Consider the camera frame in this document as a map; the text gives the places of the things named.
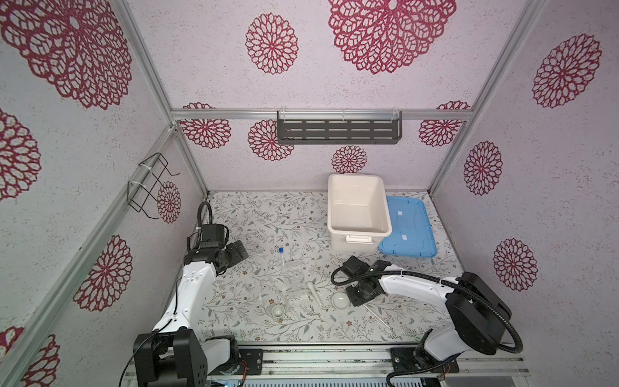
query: white robotic arm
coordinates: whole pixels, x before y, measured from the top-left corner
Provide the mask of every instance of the white robotic arm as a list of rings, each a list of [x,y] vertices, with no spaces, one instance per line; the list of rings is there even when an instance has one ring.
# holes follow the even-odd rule
[[[209,223],[202,224],[203,207],[209,211]],[[175,285],[168,308],[152,333],[141,334],[134,343],[137,383],[202,387],[206,376],[221,367],[234,369],[241,363],[234,336],[214,337],[201,344],[193,331],[201,300],[209,293],[215,278],[248,257],[241,241],[228,244],[228,228],[212,223],[208,202],[198,209],[199,231],[195,245],[188,238],[183,275]],[[172,347],[174,354],[163,357]]]
[[[216,277],[213,263],[198,261],[185,265],[183,276],[178,279],[176,284],[174,296],[153,330],[164,333],[176,332],[181,327],[183,329],[195,327],[196,312],[201,307],[200,300],[208,293],[208,289],[215,282]]]
[[[335,280],[343,272],[349,280]],[[497,349],[518,353],[522,341],[509,323],[511,311],[477,275],[465,272],[460,277],[437,278],[402,269],[386,261],[372,266],[351,256],[336,269],[331,282],[347,285],[346,293],[353,306],[369,302],[381,294],[399,294],[445,309],[452,320],[426,332],[415,348],[419,370],[431,370],[467,350],[493,355]],[[505,330],[514,338],[515,347],[500,344]]]
[[[390,265],[384,271],[403,272],[404,269],[396,265]],[[441,280],[458,283],[455,277],[444,277]],[[382,276],[379,279],[379,283],[387,294],[405,295],[445,310],[447,296],[453,291],[450,287],[427,279],[403,276],[401,274]],[[425,339],[425,350],[436,360],[445,360],[454,354],[459,354],[469,349],[471,347],[458,336],[456,327],[452,323],[433,329]]]

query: red flower pattern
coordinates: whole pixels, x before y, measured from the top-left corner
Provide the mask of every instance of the red flower pattern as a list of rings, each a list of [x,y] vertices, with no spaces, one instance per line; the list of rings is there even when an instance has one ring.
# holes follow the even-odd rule
[[[13,343],[23,331],[23,327],[12,326],[6,331],[0,333],[0,361],[2,361],[2,358],[9,352],[13,346]]]
[[[359,172],[367,161],[365,150],[351,145],[341,147],[331,157],[331,165],[338,173]]]
[[[297,36],[290,23],[279,15],[262,14],[245,34],[251,61],[267,74],[281,74],[297,58]]]
[[[201,102],[192,102],[183,106],[185,109],[214,109]],[[183,133],[197,145],[205,148],[223,147],[230,140],[230,123],[228,120],[183,120],[179,121]]]
[[[38,352],[34,363],[28,367],[26,374],[22,378],[22,387],[49,387],[56,380],[56,370],[60,364],[58,350],[60,346],[56,343],[56,335],[50,334],[47,344]]]
[[[482,141],[471,149],[466,158],[464,182],[474,194],[487,194],[499,182],[502,168],[499,148],[492,142]]]
[[[166,223],[172,223],[178,219],[181,213],[181,194],[171,181],[161,185],[157,193],[157,210]]]
[[[533,80],[533,98],[538,105],[555,108],[576,98],[600,67],[600,42],[593,35],[573,36],[553,48]]]
[[[394,72],[428,52],[456,0],[329,0],[329,26],[344,60],[358,70]]]
[[[133,270],[131,249],[114,235],[82,285],[73,296],[80,309],[102,311],[120,299]]]
[[[282,160],[294,150],[294,145],[277,142],[277,125],[273,120],[262,120],[249,129],[247,141],[252,151],[264,160]]]
[[[502,241],[496,247],[493,260],[496,275],[512,290],[527,290],[537,279],[537,261],[533,251],[520,240]]]
[[[120,104],[131,54],[105,0],[0,0],[2,38],[65,98],[90,108]]]
[[[468,109],[469,104],[462,101],[450,101],[439,105],[438,109]],[[424,144],[439,147],[449,144],[460,129],[462,121],[458,120],[424,120],[419,127],[419,138]]]
[[[28,191],[41,170],[40,158],[30,130],[0,109],[0,201]]]

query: floral tabletop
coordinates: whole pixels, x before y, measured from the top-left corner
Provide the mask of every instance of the floral tabletop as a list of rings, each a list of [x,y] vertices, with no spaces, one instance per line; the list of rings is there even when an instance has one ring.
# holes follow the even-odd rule
[[[331,273],[352,254],[369,264],[383,259],[435,276],[463,272],[427,193],[387,195],[425,203],[438,249],[435,257],[331,252],[326,192],[214,193],[210,199],[214,222],[230,228],[230,241],[241,240],[249,258],[218,277],[204,298],[196,329],[199,337],[234,334],[242,342],[402,342],[418,341],[427,329],[449,322],[444,308],[400,295],[382,295],[366,304],[390,328],[364,307],[336,310],[331,305],[332,294],[344,291],[331,283]],[[304,285],[308,281],[314,283],[323,306],[309,294]],[[283,305],[285,314],[273,317],[274,305]]]

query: blue container lid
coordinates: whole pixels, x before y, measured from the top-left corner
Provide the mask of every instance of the blue container lid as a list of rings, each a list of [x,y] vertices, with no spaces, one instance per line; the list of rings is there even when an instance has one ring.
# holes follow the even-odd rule
[[[425,205],[419,199],[387,196],[391,235],[379,249],[387,255],[433,257],[436,243]]]

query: white storage box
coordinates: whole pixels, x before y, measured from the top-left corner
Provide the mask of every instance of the white storage box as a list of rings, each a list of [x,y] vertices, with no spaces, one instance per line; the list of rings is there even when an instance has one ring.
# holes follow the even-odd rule
[[[375,252],[391,234],[383,179],[358,173],[329,176],[327,227],[331,250]]]

